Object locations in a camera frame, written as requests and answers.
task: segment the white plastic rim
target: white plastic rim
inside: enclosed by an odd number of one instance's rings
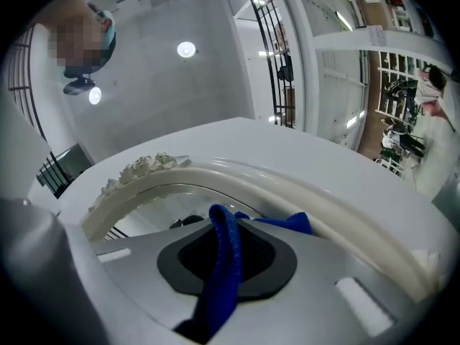
[[[102,198],[80,221],[90,240],[113,227],[108,215],[133,196],[163,185],[195,185],[236,199],[265,216],[286,219],[305,211],[315,235],[333,241],[395,281],[415,301],[436,291],[414,256],[394,237],[355,208],[307,183],[228,160],[197,157],[189,167],[137,178]]]
[[[99,87],[94,87],[91,91],[89,91],[89,101],[91,105],[97,105],[102,97],[102,92]]]
[[[191,58],[195,55],[196,47],[192,42],[182,42],[178,46],[178,54],[183,58]]]

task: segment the blue towel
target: blue towel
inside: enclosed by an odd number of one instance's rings
[[[190,320],[175,330],[190,339],[205,344],[229,319],[236,308],[238,286],[242,280],[242,243],[236,219],[249,219],[242,212],[233,215],[221,205],[209,210],[218,242],[214,271],[205,283]],[[311,226],[304,212],[286,221],[258,218],[255,221],[280,226],[304,234],[311,234]]]
[[[236,212],[237,219],[250,219],[250,217],[242,212]],[[292,215],[286,221],[272,220],[270,218],[256,218],[254,221],[265,222],[266,224],[284,227],[285,229],[297,231],[299,233],[311,235],[311,225],[305,212],[299,212]]]

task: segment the metal railing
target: metal railing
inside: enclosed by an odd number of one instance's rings
[[[115,239],[123,239],[129,238],[123,231],[116,228],[115,226],[109,230],[107,235],[103,238],[104,240],[115,240]]]
[[[7,72],[7,85],[11,97],[26,120],[40,133],[46,141],[45,133],[38,118],[34,94],[30,80],[30,55],[34,27],[28,29],[10,47],[4,61]],[[70,185],[70,178],[65,174],[56,157],[51,152],[37,175],[41,185],[46,183],[56,198],[59,198]]]
[[[272,88],[273,116],[276,125],[295,128],[293,65],[288,40],[275,0],[249,0],[259,25]]]

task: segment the white countertop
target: white countertop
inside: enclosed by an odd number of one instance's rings
[[[353,205],[409,250],[439,252],[444,264],[449,266],[456,259],[459,235],[453,226],[426,197],[398,176],[324,139],[242,118],[153,139],[94,165],[61,196],[60,220],[79,224],[109,178],[117,179],[127,164],[158,152],[172,156],[222,157],[268,167]]]

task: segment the shelf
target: shelf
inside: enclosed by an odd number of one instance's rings
[[[399,72],[397,70],[390,70],[390,69],[386,69],[386,68],[378,68],[378,70],[381,71],[381,72],[384,72],[384,73],[399,74],[399,75],[402,75],[402,76],[405,76],[405,77],[408,77],[408,78],[418,79],[418,77],[416,75],[407,74],[407,73],[401,73],[401,72]]]
[[[380,111],[380,110],[374,110],[375,112],[377,112],[378,114],[382,114],[382,115],[385,115],[385,116],[389,116],[390,118],[393,118],[393,119],[397,119],[399,121],[402,121],[404,124],[407,124],[407,125],[411,125],[411,123],[409,123],[408,121],[404,120],[404,119],[400,119],[400,118],[397,118],[395,116],[393,116],[392,114],[389,114],[387,112],[384,112],[384,111]]]
[[[408,100],[408,99],[405,97],[405,98],[404,98],[404,104],[402,105],[402,111],[401,111],[401,115],[400,115],[400,119],[401,119],[401,120],[404,120],[404,115],[405,115],[405,105],[406,105],[406,103],[407,103],[407,100]]]
[[[385,60],[387,60],[387,53],[386,52],[380,52],[379,53],[379,61],[380,61],[380,67],[382,68],[390,68],[388,65],[388,61],[385,62]]]
[[[393,100],[393,102],[392,102],[392,110],[391,110],[391,114],[393,116],[396,116],[396,110],[397,110],[397,101]]]
[[[388,54],[388,63],[390,64],[390,70],[397,70],[397,55],[393,53]]]
[[[414,64],[414,59],[413,57],[408,57],[408,74],[409,75],[415,75],[415,64]]]
[[[398,66],[397,66],[398,71],[400,71],[401,73],[407,73],[408,72],[408,57],[398,55],[397,61],[398,61]]]

